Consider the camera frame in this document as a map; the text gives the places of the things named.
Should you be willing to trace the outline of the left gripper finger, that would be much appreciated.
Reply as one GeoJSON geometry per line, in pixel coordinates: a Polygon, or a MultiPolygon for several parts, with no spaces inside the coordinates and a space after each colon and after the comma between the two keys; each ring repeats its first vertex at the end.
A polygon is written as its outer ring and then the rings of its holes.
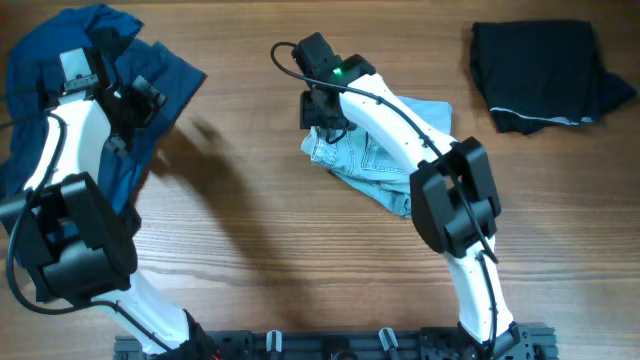
{"type": "Polygon", "coordinates": [[[138,125],[149,125],[166,104],[167,97],[142,76],[131,84],[132,107],[138,125]]]}
{"type": "Polygon", "coordinates": [[[104,148],[121,159],[129,157],[130,144],[119,134],[112,134],[106,140],[104,148]]]}

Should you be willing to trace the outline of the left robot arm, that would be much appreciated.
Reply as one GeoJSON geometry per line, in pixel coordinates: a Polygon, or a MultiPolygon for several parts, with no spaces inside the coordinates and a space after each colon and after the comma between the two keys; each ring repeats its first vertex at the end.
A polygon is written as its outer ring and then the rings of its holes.
{"type": "Polygon", "coordinates": [[[130,86],[109,79],[95,49],[63,52],[60,62],[65,81],[44,113],[48,133],[37,168],[1,204],[11,292],[43,315],[99,308],[143,352],[177,352],[192,338],[188,316],[141,274],[138,222],[119,217],[97,185],[103,150],[125,155],[166,98],[142,77],[130,86]]]}

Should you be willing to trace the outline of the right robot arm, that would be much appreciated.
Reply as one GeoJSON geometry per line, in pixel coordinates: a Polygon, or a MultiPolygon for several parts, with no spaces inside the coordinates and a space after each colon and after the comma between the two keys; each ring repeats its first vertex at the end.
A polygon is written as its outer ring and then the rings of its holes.
{"type": "Polygon", "coordinates": [[[371,135],[409,176],[411,217],[422,240],[447,261],[459,323],[481,349],[497,344],[514,317],[497,274],[501,213],[488,155],[478,140],[457,141],[405,105],[360,55],[335,54],[320,33],[292,44],[314,106],[331,124],[371,135]]]}

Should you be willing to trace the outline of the light blue denim shorts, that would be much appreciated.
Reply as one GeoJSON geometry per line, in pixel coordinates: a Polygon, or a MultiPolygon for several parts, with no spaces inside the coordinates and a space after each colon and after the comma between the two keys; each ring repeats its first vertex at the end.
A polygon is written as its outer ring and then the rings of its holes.
{"type": "Polygon", "coordinates": [[[390,212],[404,218],[411,216],[408,173],[366,130],[344,119],[326,119],[312,104],[307,91],[301,96],[300,127],[309,131],[301,150],[312,163],[390,212]]]}

